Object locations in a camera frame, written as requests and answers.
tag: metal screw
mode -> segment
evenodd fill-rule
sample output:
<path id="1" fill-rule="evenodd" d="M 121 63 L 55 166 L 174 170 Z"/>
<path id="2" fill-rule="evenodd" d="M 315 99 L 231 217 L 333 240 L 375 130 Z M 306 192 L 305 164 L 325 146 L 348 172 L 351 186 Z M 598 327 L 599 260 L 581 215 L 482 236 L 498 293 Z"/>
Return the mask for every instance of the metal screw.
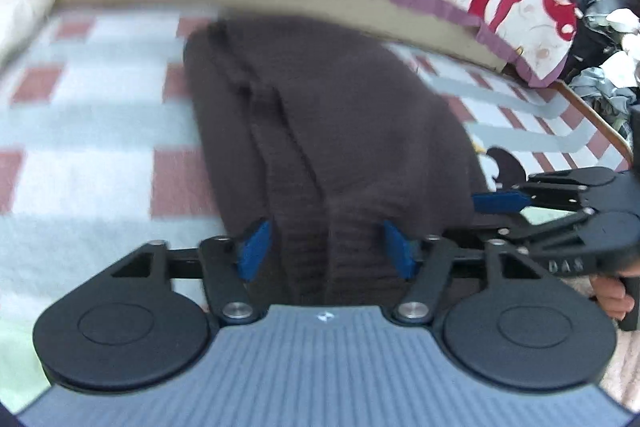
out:
<path id="1" fill-rule="evenodd" d="M 251 316 L 254 309 L 245 302 L 229 302 L 222 308 L 222 312 L 230 319 L 246 319 Z"/>
<path id="2" fill-rule="evenodd" d="M 403 302 L 398 314 L 406 319 L 423 319 L 429 314 L 429 307 L 422 302 Z"/>

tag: white pillow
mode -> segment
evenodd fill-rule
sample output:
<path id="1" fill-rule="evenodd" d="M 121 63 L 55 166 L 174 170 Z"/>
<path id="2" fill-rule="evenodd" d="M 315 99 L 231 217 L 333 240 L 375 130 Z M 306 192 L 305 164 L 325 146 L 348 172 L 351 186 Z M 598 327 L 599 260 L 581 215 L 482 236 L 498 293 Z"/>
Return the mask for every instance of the white pillow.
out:
<path id="1" fill-rule="evenodd" d="M 55 0 L 0 0 L 0 66 L 39 28 Z"/>

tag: gray ribbed panel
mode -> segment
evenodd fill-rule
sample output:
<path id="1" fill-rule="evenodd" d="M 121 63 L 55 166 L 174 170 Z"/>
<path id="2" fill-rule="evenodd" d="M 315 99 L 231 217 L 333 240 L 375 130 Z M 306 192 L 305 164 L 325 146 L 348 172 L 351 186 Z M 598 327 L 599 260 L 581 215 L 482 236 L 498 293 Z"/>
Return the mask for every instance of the gray ribbed panel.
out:
<path id="1" fill-rule="evenodd" d="M 324 322 L 319 314 L 334 318 Z M 507 393 L 455 368 L 426 330 L 378 308 L 272 307 L 225 328 L 172 381 L 123 396 L 53 387 L 27 427 L 621 427 L 629 413 L 596 386 Z"/>

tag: dark brown garment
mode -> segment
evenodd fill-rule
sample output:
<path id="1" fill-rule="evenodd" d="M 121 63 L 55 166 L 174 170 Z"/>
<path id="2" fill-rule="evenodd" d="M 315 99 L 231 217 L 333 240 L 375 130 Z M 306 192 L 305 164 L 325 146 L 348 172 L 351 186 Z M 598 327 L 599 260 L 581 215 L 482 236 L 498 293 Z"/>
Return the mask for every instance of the dark brown garment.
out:
<path id="1" fill-rule="evenodd" d="M 304 305 L 391 305 L 406 289 L 382 222 L 421 237 L 472 219 L 486 190 L 447 103 L 377 40 L 300 17 L 193 34 L 184 64 L 227 232 L 271 219 L 252 291 Z"/>

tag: human hand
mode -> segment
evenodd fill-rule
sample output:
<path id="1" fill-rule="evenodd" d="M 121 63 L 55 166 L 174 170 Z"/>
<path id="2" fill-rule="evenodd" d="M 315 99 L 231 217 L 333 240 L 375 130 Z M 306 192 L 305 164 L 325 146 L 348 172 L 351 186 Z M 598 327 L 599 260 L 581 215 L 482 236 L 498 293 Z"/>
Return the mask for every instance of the human hand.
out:
<path id="1" fill-rule="evenodd" d="M 620 277 L 640 277 L 640 263 L 636 263 L 619 273 Z M 613 319 L 621 321 L 633 310 L 636 302 L 626 294 L 625 286 L 615 277 L 598 275 L 591 277 L 591 286 L 600 307 Z"/>

